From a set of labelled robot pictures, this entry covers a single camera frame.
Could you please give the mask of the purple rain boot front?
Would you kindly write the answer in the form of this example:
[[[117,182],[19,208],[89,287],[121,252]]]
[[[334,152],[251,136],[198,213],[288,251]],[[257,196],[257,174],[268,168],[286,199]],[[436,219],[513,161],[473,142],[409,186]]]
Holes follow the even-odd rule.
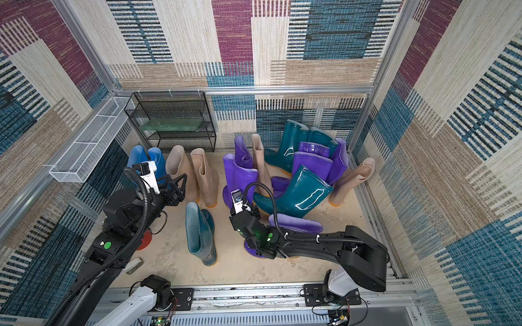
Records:
[[[324,228],[323,225],[317,221],[306,220],[303,218],[292,217],[289,215],[278,214],[278,222],[281,228],[289,229],[295,232],[301,233],[322,233]],[[269,216],[269,224],[270,226],[275,227],[275,218],[274,215]],[[259,253],[256,249],[250,248],[247,244],[247,241],[244,241],[245,250],[252,256],[256,258],[265,259],[266,257]]]

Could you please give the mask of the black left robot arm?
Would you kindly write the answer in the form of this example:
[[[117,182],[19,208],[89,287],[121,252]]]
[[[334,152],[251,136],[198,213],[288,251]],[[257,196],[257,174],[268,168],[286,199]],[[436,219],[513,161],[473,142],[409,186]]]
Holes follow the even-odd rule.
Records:
[[[177,206],[186,197],[188,176],[161,178],[145,163],[126,167],[135,187],[114,192],[103,211],[101,233],[93,240],[80,271],[48,325],[84,325],[110,285],[130,262],[152,222],[166,206]]]

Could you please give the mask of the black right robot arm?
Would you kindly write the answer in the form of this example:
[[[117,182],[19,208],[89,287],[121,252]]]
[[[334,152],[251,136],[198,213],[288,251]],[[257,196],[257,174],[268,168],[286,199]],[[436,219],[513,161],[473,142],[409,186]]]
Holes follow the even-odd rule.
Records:
[[[258,208],[247,202],[240,189],[231,191],[229,196],[231,224],[257,255],[267,259],[306,257],[334,262],[356,288],[386,291],[387,248],[360,228],[348,225],[343,232],[329,234],[295,232],[279,225],[277,211],[273,213],[275,225],[264,225]]]

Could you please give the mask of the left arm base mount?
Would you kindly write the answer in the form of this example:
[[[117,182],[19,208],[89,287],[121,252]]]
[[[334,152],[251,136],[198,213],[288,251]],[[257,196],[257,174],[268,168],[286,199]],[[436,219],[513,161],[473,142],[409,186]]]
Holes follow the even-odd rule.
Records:
[[[189,311],[192,308],[194,288],[172,288],[170,281],[155,274],[149,275],[137,284],[151,289],[156,296],[150,312]]]

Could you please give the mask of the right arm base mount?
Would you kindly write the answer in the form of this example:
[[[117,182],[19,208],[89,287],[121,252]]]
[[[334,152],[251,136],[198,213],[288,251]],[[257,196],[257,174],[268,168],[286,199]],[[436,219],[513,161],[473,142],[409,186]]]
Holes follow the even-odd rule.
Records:
[[[362,299],[355,281],[343,269],[329,270],[322,284],[305,284],[300,291],[306,306],[360,305]]]

